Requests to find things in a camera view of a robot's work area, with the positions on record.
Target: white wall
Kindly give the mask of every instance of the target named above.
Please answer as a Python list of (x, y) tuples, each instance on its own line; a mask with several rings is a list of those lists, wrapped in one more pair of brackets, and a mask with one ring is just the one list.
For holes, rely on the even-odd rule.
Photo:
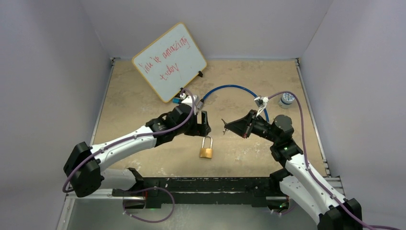
[(406, 227), (406, 1), (334, 0), (301, 63), (331, 171), (370, 224)]
[(0, 229), (55, 229), (109, 58), (79, 0), (0, 1)]
[(111, 57), (131, 58), (179, 21), (206, 58), (300, 57), (332, 0), (81, 0)]

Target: gold padlock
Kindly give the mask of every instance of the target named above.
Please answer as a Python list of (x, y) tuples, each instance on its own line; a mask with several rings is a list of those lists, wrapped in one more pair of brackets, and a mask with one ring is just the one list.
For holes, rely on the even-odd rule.
[[(206, 138), (210, 138), (210, 148), (204, 148), (204, 140)], [(213, 157), (213, 138), (211, 136), (206, 136), (203, 138), (203, 143), (202, 143), (202, 148), (200, 149), (200, 154), (199, 157), (201, 158), (209, 158), (211, 159)]]

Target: purple cable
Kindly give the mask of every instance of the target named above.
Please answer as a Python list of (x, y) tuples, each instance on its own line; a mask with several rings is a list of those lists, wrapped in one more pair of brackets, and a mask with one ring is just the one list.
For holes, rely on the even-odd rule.
[[(302, 125), (302, 143), (303, 143), (303, 155), (304, 155), (304, 162), (306, 164), (306, 168), (308, 169), (310, 175), (312, 176), (312, 178), (316, 181), (316, 183), (318, 183), (318, 185), (320, 185), (331, 197), (333, 197), (333, 193), (327, 188), (325, 187), (317, 178), (316, 176), (313, 174), (312, 170), (309, 168), (309, 161), (307, 160), (307, 152), (306, 152), (306, 144), (305, 144), (305, 124), (304, 124), (304, 118), (303, 118), (303, 111), (302, 111), (302, 106), (300, 105), (299, 99), (297, 98), (297, 96), (290, 92), (290, 91), (282, 91), (282, 92), (277, 92), (271, 96), (268, 97), (268, 99), (271, 99), (279, 94), (282, 93), (290, 93), (293, 97), (295, 97), (296, 101), (297, 101), (297, 105), (299, 106), (299, 111), (300, 111), (300, 121), (301, 121), (301, 125)], [(352, 217), (355, 221), (357, 221), (358, 223), (360, 223), (363, 227), (368, 228), (370, 230), (375, 230), (376, 228), (378, 229), (389, 229), (389, 230), (400, 230), (397, 228), (393, 228), (393, 227), (388, 227), (388, 226), (379, 226), (379, 225), (368, 225), (367, 223), (363, 222), (362, 220), (360, 220), (359, 218), (357, 218), (354, 214), (352, 214), (342, 203), (341, 201), (337, 198), (334, 197), (334, 200), (341, 206), (341, 208), (350, 216)]]
[(172, 216), (172, 213), (175, 210), (175, 199), (173, 198), (172, 194), (168, 190), (166, 190), (164, 188), (160, 188), (160, 187), (153, 187), (153, 188), (141, 189), (141, 190), (135, 191), (134, 193), (141, 193), (141, 192), (145, 192), (145, 191), (149, 191), (149, 190), (155, 190), (155, 189), (164, 191), (165, 193), (167, 193), (170, 196), (170, 199), (172, 200), (172, 209), (171, 209), (170, 213), (165, 218), (160, 219), (160, 220), (147, 220), (147, 219), (142, 219), (140, 217), (136, 217), (133, 214), (129, 213), (125, 209), (124, 201), (123, 201), (123, 210), (124, 210), (123, 214), (127, 214), (129, 217), (132, 217), (132, 218), (135, 218), (137, 220), (147, 222), (147, 223), (160, 223), (160, 222), (166, 221), (170, 216)]

